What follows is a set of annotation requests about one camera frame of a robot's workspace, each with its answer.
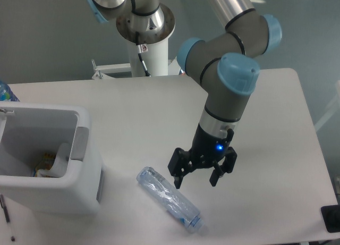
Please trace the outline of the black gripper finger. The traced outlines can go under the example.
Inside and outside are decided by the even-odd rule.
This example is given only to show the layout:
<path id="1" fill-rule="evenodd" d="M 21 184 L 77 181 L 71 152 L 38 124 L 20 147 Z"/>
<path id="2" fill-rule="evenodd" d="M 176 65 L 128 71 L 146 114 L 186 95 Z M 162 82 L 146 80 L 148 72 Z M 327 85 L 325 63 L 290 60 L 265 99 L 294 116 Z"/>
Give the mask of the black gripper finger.
<path id="1" fill-rule="evenodd" d="M 174 177 L 174 185 L 177 189 L 181 187 L 183 178 L 196 170 L 198 162 L 194 159 L 192 150 L 185 151 L 182 148 L 175 148 L 171 160 L 168 163 L 168 170 Z"/>
<path id="2" fill-rule="evenodd" d="M 225 173 L 233 172 L 236 159 L 237 159 L 236 151 L 234 150 L 233 147 L 229 147 L 228 150 L 226 151 L 224 161 L 221 165 L 219 165 L 219 163 L 216 160 L 213 161 L 214 170 L 209 179 L 209 182 L 213 187 L 216 186 L 219 178 L 223 177 Z"/>

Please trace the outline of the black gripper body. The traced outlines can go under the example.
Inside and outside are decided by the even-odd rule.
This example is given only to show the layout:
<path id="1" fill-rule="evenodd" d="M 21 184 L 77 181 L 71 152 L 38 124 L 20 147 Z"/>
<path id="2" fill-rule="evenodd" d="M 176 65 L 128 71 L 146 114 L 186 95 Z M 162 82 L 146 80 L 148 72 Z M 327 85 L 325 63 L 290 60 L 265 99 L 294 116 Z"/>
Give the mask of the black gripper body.
<path id="1" fill-rule="evenodd" d="M 231 128 L 227 128 L 226 135 L 220 138 L 207 133 L 198 124 L 190 149 L 192 170 L 211 167 L 216 167 L 219 171 L 225 170 L 222 165 L 218 166 L 218 162 L 226 157 L 231 143 Z"/>

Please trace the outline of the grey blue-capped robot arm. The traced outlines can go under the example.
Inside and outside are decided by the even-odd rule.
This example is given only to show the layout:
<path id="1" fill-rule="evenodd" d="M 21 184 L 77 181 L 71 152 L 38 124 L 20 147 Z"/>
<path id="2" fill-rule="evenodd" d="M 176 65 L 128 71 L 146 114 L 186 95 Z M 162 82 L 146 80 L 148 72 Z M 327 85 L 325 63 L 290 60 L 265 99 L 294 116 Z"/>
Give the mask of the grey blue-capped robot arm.
<path id="1" fill-rule="evenodd" d="M 160 0 L 87 0 L 99 22 L 115 20 L 130 46 L 134 77 L 168 73 L 168 51 L 153 45 L 167 42 L 174 31 L 171 10 Z M 232 172 L 237 154 L 231 147 L 234 130 L 254 92 L 260 68 L 255 58 L 277 47 L 282 29 L 272 15 L 260 15 L 250 0 L 208 0 L 224 27 L 211 41 L 190 38 L 176 60 L 186 75 L 207 94 L 190 150 L 176 148 L 168 164 L 177 188 L 197 170 L 212 168 L 210 183 Z"/>

